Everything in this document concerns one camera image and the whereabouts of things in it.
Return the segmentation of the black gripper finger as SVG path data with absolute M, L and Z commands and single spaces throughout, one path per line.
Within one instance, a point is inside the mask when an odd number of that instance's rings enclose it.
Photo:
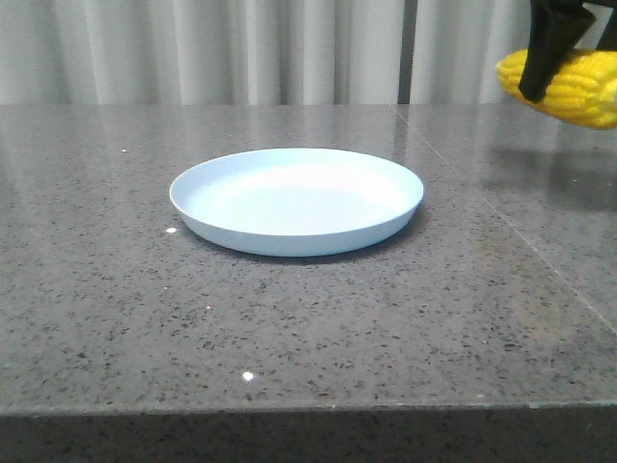
M 530 1 L 527 57 L 519 90 L 525 99 L 541 101 L 561 65 L 595 22 L 582 1 Z

